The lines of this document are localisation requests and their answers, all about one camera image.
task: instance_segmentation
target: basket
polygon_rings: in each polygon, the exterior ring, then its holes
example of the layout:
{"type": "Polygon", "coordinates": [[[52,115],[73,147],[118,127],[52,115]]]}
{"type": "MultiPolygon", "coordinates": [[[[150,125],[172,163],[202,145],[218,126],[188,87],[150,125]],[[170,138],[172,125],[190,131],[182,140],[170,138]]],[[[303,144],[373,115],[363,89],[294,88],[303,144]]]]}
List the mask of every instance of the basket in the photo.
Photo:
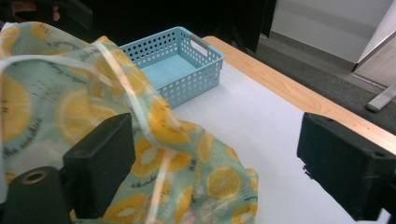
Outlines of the basket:
{"type": "Polygon", "coordinates": [[[183,27],[120,48],[172,108],[219,85],[224,54],[183,27]]]}

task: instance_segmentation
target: lemon print bag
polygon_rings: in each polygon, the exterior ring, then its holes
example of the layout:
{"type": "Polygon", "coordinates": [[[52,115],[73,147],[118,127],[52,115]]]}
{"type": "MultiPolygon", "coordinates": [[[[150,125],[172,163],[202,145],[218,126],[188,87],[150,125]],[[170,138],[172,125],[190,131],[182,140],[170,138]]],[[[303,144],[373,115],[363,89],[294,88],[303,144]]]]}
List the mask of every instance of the lemon print bag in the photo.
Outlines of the lemon print bag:
{"type": "Polygon", "coordinates": [[[103,120],[131,113],[136,160],[98,219],[74,223],[254,223],[258,176],[231,147],[177,119],[105,36],[89,44],[41,22],[0,33],[0,197],[18,175],[63,167],[103,120]]]}

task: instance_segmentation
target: floor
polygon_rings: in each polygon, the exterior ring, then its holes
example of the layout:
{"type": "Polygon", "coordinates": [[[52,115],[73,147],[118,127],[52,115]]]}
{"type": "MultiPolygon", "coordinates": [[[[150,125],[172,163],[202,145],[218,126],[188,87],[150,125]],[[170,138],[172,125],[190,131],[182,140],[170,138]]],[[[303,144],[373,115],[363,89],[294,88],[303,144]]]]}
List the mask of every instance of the floor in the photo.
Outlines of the floor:
{"type": "Polygon", "coordinates": [[[374,94],[381,93],[388,85],[396,82],[396,38],[389,41],[373,57],[352,73],[354,63],[340,59],[327,52],[314,49],[277,33],[268,38],[261,35],[259,44],[271,46],[290,57],[298,59],[322,71],[333,74],[349,83],[374,94]]]}

